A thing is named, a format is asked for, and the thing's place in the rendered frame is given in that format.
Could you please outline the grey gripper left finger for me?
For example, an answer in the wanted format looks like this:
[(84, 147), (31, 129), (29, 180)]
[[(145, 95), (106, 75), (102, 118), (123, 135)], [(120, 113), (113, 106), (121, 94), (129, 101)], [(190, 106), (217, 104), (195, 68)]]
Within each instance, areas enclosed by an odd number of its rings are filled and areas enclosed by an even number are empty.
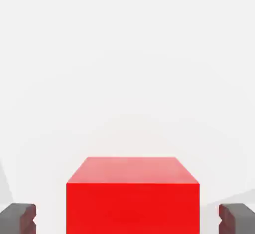
[(36, 234), (36, 205), (12, 203), (0, 212), (0, 234)]

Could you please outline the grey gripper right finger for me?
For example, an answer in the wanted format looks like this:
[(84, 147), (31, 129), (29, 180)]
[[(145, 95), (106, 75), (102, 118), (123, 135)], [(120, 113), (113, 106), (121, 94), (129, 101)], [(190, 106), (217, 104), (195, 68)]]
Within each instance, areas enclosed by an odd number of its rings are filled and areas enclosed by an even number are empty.
[(220, 204), (219, 217), (219, 234), (255, 234), (255, 212), (245, 204)]

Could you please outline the small red cube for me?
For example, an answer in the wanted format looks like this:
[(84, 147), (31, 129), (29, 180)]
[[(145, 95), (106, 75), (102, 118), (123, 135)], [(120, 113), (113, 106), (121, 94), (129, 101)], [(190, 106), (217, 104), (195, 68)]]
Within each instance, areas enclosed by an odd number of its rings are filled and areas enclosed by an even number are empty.
[(200, 184), (174, 157), (88, 157), (66, 184), (66, 234), (200, 234)]

